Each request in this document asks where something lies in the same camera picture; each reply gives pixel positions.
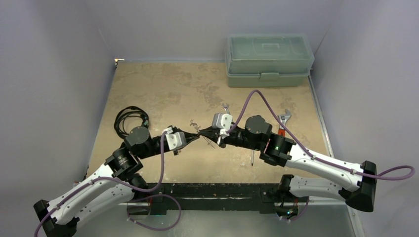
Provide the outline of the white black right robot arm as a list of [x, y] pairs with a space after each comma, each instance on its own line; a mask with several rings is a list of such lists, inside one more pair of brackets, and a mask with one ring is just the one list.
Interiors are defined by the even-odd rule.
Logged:
[[299, 146], [296, 141], [272, 132], [272, 125], [260, 115], [246, 120], [245, 127], [233, 128], [232, 116], [215, 114], [212, 125], [200, 135], [220, 147], [232, 145], [260, 152], [260, 159], [272, 166], [300, 169], [317, 178], [283, 175], [277, 188], [280, 199], [324, 197], [344, 201], [363, 212], [372, 212], [377, 181], [377, 166], [370, 161], [341, 161]]

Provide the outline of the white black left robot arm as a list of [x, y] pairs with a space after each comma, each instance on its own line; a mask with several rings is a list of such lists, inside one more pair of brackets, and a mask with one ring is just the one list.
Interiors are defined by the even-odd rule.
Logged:
[[[163, 130], [162, 135], [151, 137], [148, 128], [138, 126], [124, 138], [100, 167], [70, 191], [47, 201], [39, 200], [34, 210], [40, 222], [34, 236], [41, 229], [48, 237], [72, 237], [77, 225], [106, 210], [111, 205], [134, 200], [141, 202], [149, 193], [156, 192], [164, 176], [164, 154], [175, 155], [199, 134], [188, 133], [175, 126]], [[142, 167], [141, 159], [160, 155], [161, 173], [157, 184], [149, 187], [137, 173]]]

